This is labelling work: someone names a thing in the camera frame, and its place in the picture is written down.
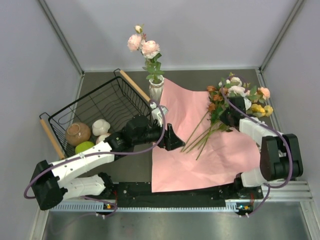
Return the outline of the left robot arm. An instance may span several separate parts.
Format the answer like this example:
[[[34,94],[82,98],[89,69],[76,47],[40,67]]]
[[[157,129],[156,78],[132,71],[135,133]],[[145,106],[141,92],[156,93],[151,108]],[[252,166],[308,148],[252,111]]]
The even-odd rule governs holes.
[[[64,200],[78,197],[106,200],[115,193],[111,177],[103,172],[89,177],[82,175],[101,165],[134,155],[135,146],[148,143],[167,151],[185,146],[170,123],[163,126],[154,120],[150,124],[147,117],[138,114],[122,130],[83,152],[52,163],[46,160],[39,162],[30,180],[39,208],[50,210]]]

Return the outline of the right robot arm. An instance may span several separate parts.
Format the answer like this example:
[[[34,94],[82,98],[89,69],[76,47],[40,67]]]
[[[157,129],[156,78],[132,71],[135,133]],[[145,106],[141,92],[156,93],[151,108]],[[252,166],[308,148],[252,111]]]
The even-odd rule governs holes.
[[[267,126],[258,118],[245,113],[245,99],[241,96],[228,98],[229,106],[219,119],[228,127],[233,127],[251,137],[260,147],[259,166],[242,173],[234,179],[233,192],[245,198],[253,187],[270,181],[300,177],[304,172],[298,137],[283,134]]]

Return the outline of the pink rose stem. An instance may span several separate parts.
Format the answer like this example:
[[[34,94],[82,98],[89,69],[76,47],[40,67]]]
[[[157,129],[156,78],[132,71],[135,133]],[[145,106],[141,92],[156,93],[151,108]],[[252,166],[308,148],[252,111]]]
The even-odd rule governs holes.
[[[154,40],[147,40],[144,33],[144,25],[134,26],[135,34],[131,35],[127,41],[127,47],[131,52],[139,52],[144,58],[143,70],[148,72],[146,77],[152,84],[160,84],[164,71],[161,70],[159,58],[162,56],[160,45]]]

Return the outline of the pink wrapping paper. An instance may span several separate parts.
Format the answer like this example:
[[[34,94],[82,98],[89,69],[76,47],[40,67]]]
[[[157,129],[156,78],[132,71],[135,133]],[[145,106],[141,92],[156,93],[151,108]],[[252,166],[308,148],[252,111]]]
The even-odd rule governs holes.
[[[209,106],[207,91],[191,91],[165,79],[160,100],[168,108],[166,122],[187,145],[210,127],[205,113]],[[252,138],[237,130],[217,131],[205,146],[183,151],[152,151],[151,190],[175,192],[203,189],[232,183],[238,173],[260,165],[260,151]]]

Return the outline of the mixed artificial flower bunch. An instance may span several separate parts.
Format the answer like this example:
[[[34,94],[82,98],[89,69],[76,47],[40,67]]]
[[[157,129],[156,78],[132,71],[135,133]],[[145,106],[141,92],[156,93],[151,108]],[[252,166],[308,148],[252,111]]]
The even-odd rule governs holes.
[[[270,117],[274,109],[267,101],[271,97],[267,87],[258,87],[230,73],[216,85],[207,86],[208,105],[204,115],[186,140],[181,152],[199,150],[201,156],[211,135],[216,132],[232,132],[239,128],[243,112],[256,119]]]

